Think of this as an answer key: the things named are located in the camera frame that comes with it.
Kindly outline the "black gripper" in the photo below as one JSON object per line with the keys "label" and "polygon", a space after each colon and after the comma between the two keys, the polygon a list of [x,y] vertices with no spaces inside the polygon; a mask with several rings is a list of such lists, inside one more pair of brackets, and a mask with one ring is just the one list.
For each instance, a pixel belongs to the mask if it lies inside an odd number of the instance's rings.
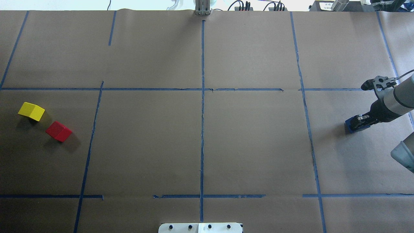
{"label": "black gripper", "polygon": [[378,122],[393,121],[393,113],[385,106],[383,100],[377,99],[371,104],[370,111],[352,117],[352,131],[362,131]]}

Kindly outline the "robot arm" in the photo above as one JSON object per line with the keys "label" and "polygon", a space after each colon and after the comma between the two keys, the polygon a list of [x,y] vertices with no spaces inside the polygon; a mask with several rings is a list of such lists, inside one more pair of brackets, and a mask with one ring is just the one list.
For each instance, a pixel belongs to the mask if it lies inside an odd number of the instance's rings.
{"label": "robot arm", "polygon": [[[377,100],[371,104],[370,110],[363,115],[355,115],[345,121],[349,133],[370,128],[377,123],[391,122],[414,108],[413,76],[397,84],[397,78],[377,76],[366,80],[363,91],[374,90]],[[409,171],[414,171],[414,135],[411,133],[391,152],[391,157]]]}

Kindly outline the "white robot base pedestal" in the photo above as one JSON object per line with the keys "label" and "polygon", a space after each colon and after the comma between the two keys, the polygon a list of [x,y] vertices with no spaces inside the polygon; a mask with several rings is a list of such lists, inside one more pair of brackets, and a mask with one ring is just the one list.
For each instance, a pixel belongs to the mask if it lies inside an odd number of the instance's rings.
{"label": "white robot base pedestal", "polygon": [[236,222],[165,223],[159,233],[243,233],[243,225]]}

